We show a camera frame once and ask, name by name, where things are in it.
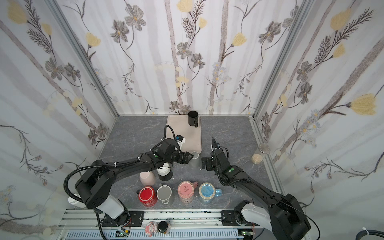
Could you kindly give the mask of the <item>grey mug white inside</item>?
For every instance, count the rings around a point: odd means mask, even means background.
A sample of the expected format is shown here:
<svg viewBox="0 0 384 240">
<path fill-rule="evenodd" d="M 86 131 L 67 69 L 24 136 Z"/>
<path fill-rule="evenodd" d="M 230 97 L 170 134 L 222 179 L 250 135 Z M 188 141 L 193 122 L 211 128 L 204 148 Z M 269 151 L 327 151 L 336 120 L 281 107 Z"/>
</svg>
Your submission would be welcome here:
<svg viewBox="0 0 384 240">
<path fill-rule="evenodd" d="M 198 152 L 192 152 L 193 158 L 190 160 L 189 165 L 192 168 L 199 169 L 201 167 L 202 159 Z"/>
</svg>

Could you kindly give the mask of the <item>pink glass mug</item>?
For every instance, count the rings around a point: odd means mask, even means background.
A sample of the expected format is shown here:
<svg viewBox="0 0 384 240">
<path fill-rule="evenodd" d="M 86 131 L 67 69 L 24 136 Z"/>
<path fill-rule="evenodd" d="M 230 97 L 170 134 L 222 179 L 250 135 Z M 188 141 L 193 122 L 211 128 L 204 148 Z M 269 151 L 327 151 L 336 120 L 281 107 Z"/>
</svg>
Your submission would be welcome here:
<svg viewBox="0 0 384 240">
<path fill-rule="evenodd" d="M 178 195 L 180 197 L 180 200 L 184 204 L 190 204 L 195 195 L 195 189 L 198 186 L 198 182 L 189 182 L 184 181 L 181 182 L 178 186 Z"/>
</svg>

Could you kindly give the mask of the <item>blue mug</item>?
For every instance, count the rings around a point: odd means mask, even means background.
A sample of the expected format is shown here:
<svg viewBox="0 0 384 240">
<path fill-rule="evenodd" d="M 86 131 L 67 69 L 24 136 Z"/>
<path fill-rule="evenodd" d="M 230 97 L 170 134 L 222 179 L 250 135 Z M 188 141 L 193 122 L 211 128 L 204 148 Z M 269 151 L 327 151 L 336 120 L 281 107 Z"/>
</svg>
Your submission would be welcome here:
<svg viewBox="0 0 384 240">
<path fill-rule="evenodd" d="M 203 204 L 210 204 L 214 198 L 222 196 L 223 191 L 216 189 L 211 183 L 202 183 L 199 187 L 199 196 Z"/>
</svg>

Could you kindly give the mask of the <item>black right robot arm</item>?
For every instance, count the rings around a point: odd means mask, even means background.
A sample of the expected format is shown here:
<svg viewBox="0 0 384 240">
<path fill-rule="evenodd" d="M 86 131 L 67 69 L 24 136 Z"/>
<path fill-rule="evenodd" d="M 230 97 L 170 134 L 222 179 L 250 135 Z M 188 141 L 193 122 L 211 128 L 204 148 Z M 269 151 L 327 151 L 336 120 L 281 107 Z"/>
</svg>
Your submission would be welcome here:
<svg viewBox="0 0 384 240">
<path fill-rule="evenodd" d="M 312 227 L 323 236 L 318 224 L 304 213 L 291 194 L 283 195 L 263 183 L 266 172 L 251 162 L 254 142 L 203 141 L 203 169 L 213 171 L 225 190 L 234 189 L 240 202 L 233 206 L 240 218 L 271 232 L 277 240 L 302 240 Z"/>
</svg>

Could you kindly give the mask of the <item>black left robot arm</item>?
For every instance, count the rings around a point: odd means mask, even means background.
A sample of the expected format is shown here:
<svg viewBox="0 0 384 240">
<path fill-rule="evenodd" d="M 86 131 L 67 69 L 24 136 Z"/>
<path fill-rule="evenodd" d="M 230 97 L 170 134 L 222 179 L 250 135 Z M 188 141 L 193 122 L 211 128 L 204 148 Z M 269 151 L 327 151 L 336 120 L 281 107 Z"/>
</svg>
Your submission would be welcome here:
<svg viewBox="0 0 384 240">
<path fill-rule="evenodd" d="M 186 165 L 192 158 L 191 153 L 181 151 L 178 141 L 166 139 L 137 158 L 115 163 L 97 160 L 76 169 L 66 176 L 63 188 L 69 197 L 85 204 L 87 209 L 104 213 L 114 226 L 123 227 L 131 216 L 123 203 L 110 194 L 113 184 L 135 174 L 157 170 L 165 163 Z"/>
</svg>

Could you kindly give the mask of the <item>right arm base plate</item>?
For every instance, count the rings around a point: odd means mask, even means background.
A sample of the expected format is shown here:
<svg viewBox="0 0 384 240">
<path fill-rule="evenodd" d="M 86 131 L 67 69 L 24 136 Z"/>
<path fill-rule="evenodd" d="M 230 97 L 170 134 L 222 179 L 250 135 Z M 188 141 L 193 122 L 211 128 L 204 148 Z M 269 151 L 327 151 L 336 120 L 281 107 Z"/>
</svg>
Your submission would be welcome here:
<svg viewBox="0 0 384 240">
<path fill-rule="evenodd" d="M 219 221 L 223 226 L 247 226 L 247 222 L 242 216 L 241 212 L 235 210 L 223 210 L 221 211 L 221 217 Z"/>
</svg>

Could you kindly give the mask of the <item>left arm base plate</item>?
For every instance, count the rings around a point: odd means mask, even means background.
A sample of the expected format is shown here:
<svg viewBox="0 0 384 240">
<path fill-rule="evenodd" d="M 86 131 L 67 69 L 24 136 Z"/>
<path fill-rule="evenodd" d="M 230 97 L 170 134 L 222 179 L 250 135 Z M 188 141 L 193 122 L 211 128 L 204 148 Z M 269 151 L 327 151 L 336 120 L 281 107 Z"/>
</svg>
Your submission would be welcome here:
<svg viewBox="0 0 384 240">
<path fill-rule="evenodd" d="M 144 211 L 124 211 L 116 219 L 105 214 L 101 219 L 102 227 L 141 227 L 144 220 Z"/>
</svg>

